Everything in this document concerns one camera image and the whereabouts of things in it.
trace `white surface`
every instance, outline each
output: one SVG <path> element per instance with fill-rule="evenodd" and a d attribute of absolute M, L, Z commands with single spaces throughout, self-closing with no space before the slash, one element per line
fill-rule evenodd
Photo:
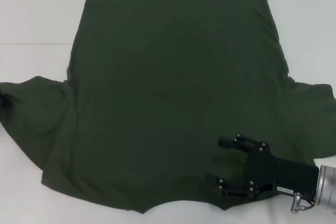
<path fill-rule="evenodd" d="M 328 83 L 336 90 L 336 2 L 334 0 L 268 0 L 278 27 L 290 75 L 306 83 Z M 0 0 L 0 82 L 22 82 L 33 76 L 63 81 L 71 44 L 85 0 Z M 336 167 L 336 158 L 317 165 Z M 146 214 L 123 211 L 71 198 L 40 183 L 41 171 L 0 126 L 0 223 L 336 223 L 319 208 L 294 216 L 291 198 L 270 200 L 222 211 L 209 204 L 179 201 Z"/>

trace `shirt sleeve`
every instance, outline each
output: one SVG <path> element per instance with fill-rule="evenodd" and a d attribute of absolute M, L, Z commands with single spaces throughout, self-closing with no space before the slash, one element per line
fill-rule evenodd
<path fill-rule="evenodd" d="M 0 83 L 5 104 L 0 122 L 25 154 L 43 169 L 61 127 L 67 101 L 64 83 L 35 77 Z"/>
<path fill-rule="evenodd" d="M 336 155 L 336 100 L 331 86 L 291 80 L 285 96 L 302 152 L 313 158 Z"/>

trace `dark green t-shirt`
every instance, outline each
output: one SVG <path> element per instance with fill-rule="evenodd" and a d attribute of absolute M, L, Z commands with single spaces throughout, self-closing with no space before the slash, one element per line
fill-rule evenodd
<path fill-rule="evenodd" d="M 115 208 L 246 203 L 204 177 L 242 181 L 246 155 L 219 136 L 306 164 L 336 154 L 332 89 L 288 77 L 267 0 L 86 0 L 68 80 L 0 89 L 0 121 L 42 183 Z"/>

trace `t-shirt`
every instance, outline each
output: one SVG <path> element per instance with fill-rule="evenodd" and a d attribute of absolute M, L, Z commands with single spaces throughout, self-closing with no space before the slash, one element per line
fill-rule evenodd
<path fill-rule="evenodd" d="M 0 121 L 42 183 L 114 208 L 248 202 L 204 176 L 243 181 L 246 154 L 220 136 L 311 165 L 336 154 L 332 89 L 288 77 L 267 0 L 86 0 L 68 79 L 0 89 Z"/>

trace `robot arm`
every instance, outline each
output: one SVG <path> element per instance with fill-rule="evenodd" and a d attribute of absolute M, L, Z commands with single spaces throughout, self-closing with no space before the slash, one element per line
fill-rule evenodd
<path fill-rule="evenodd" d="M 216 178 L 220 194 L 247 197 L 255 200 L 265 191 L 275 191 L 293 197 L 291 212 L 297 213 L 322 206 L 336 211 L 336 169 L 329 166 L 300 164 L 277 158 L 270 152 L 266 142 L 257 142 L 238 134 L 232 141 L 220 137 L 218 144 L 248 155 L 241 185 L 231 184 L 224 178 Z M 302 200 L 311 206 L 301 206 Z"/>

